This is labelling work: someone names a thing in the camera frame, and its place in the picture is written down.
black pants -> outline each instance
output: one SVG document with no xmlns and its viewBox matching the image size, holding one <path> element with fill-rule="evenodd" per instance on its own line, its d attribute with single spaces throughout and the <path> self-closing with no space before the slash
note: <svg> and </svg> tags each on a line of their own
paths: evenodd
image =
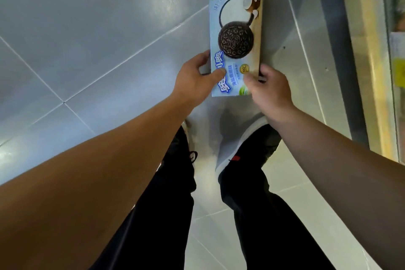
<svg viewBox="0 0 405 270">
<path fill-rule="evenodd" d="M 248 269 L 334 269 L 260 167 L 231 161 L 219 182 Z M 195 189 L 190 160 L 162 165 L 91 269 L 183 269 Z"/>
</svg>

left hand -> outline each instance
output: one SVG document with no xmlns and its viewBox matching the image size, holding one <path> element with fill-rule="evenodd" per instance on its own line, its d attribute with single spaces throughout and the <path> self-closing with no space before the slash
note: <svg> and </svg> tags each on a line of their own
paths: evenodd
<svg viewBox="0 0 405 270">
<path fill-rule="evenodd" d="M 183 64 L 177 75 L 172 95 L 179 100 L 192 105 L 192 108 L 201 104 L 226 74 L 226 70 L 216 69 L 209 75 L 201 75 L 198 68 L 206 64 L 209 50 L 196 55 Z"/>
</svg>

shoelace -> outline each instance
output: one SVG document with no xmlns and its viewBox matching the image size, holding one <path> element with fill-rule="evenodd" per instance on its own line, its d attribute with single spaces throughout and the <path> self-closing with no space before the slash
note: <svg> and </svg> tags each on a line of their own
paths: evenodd
<svg viewBox="0 0 405 270">
<path fill-rule="evenodd" d="M 194 163 L 195 160 L 197 159 L 198 153 L 195 150 L 192 150 L 192 151 L 190 151 L 190 153 L 188 155 L 189 155 L 189 158 L 191 159 L 191 163 Z"/>
</svg>

gold badge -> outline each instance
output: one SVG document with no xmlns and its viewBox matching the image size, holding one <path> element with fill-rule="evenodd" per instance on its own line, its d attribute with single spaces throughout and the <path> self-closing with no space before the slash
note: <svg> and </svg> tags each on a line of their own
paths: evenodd
<svg viewBox="0 0 405 270">
<path fill-rule="evenodd" d="M 240 71 L 242 74 L 245 74 L 245 73 L 247 73 L 247 72 L 249 71 L 249 66 L 248 66 L 247 64 L 242 64 L 242 65 L 240 66 L 240 68 L 239 68 L 239 71 Z"/>
</svg>

black sneaker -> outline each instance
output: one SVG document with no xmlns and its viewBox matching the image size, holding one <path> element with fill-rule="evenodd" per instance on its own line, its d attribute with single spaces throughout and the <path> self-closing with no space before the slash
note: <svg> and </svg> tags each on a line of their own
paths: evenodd
<svg viewBox="0 0 405 270">
<path fill-rule="evenodd" d="M 169 161 L 178 162 L 182 160 L 190 160 L 191 163 L 194 163 L 198 154 L 196 151 L 189 150 L 187 134 L 187 125 L 183 122 L 173 138 L 173 141 L 170 143 L 163 157 L 162 164 Z"/>
<path fill-rule="evenodd" d="M 220 175 L 228 165 L 237 164 L 237 162 L 261 169 L 275 152 L 280 141 L 280 134 L 267 123 L 266 118 L 257 120 L 242 135 L 236 153 L 230 156 L 227 162 L 218 166 L 215 171 L 216 175 Z"/>
</svg>

